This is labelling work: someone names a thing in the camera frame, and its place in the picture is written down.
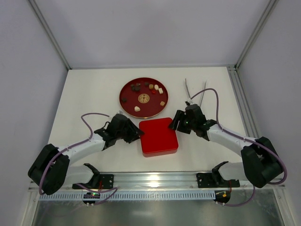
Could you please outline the metal serving tongs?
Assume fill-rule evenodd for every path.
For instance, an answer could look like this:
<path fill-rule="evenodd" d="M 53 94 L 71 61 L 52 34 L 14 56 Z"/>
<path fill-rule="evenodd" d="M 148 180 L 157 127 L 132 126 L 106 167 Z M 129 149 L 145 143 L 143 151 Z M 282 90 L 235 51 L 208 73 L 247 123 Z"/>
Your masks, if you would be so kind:
<path fill-rule="evenodd" d="M 185 87 L 185 91 L 186 91 L 186 94 L 187 94 L 188 98 L 191 98 L 190 91 L 189 91 L 189 86 L 188 86 L 188 81 L 187 81 L 186 78 L 184 79 L 184 87 Z M 206 87 L 207 87 L 207 80 L 205 80 L 203 82 L 203 89 L 206 89 Z M 204 99 L 204 92 L 201 94 L 199 107 L 201 107 L 203 99 Z"/>

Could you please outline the red rectangular box lid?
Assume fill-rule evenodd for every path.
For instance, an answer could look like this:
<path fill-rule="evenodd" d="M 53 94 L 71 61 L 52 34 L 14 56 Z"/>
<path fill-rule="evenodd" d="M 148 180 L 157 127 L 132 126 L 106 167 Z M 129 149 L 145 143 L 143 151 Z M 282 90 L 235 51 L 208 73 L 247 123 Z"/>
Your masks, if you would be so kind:
<path fill-rule="evenodd" d="M 171 118 L 141 121 L 139 129 L 144 132 L 140 138 L 142 150 L 178 149 L 176 132 L 168 127 L 171 122 Z"/>

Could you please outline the red chocolate box with tray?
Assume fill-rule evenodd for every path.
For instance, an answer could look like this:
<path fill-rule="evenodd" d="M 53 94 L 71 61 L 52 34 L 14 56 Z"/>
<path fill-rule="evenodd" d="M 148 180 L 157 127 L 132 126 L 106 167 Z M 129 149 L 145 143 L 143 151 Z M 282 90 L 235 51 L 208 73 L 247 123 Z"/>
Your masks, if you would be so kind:
<path fill-rule="evenodd" d="M 145 149 L 145 150 L 142 150 L 142 154 L 144 157 L 157 157 L 157 156 L 162 156 L 162 155 L 174 154 L 176 152 L 177 152 L 177 149 L 172 149 L 172 150 Z"/>

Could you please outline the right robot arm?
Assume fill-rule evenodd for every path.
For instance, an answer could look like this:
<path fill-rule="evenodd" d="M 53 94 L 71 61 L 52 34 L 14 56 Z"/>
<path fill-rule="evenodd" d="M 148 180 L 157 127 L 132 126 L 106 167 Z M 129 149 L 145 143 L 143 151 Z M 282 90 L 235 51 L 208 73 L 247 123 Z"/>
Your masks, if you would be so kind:
<path fill-rule="evenodd" d="M 262 188 L 284 173 L 278 154 L 271 141 L 265 137 L 243 137 L 227 131 L 216 120 L 208 120 L 197 104 L 178 110 L 169 128 L 222 145 L 239 155 L 241 162 L 223 162 L 212 169 L 212 174 L 223 180 L 248 180 L 253 186 Z"/>

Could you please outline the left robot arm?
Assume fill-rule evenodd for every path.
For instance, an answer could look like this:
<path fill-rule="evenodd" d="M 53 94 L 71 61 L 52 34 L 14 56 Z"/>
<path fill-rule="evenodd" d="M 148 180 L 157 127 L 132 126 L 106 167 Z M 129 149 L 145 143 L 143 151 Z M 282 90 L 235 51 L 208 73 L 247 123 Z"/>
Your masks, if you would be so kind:
<path fill-rule="evenodd" d="M 144 134 L 128 117 L 118 113 L 97 130 L 88 127 L 90 135 L 72 145 L 57 147 L 47 144 L 28 171 L 28 177 L 39 187 L 40 195 L 52 195 L 63 186 L 75 189 L 97 189 L 102 175 L 90 163 L 74 163 L 97 152 L 104 151 L 124 140 L 130 144 Z"/>

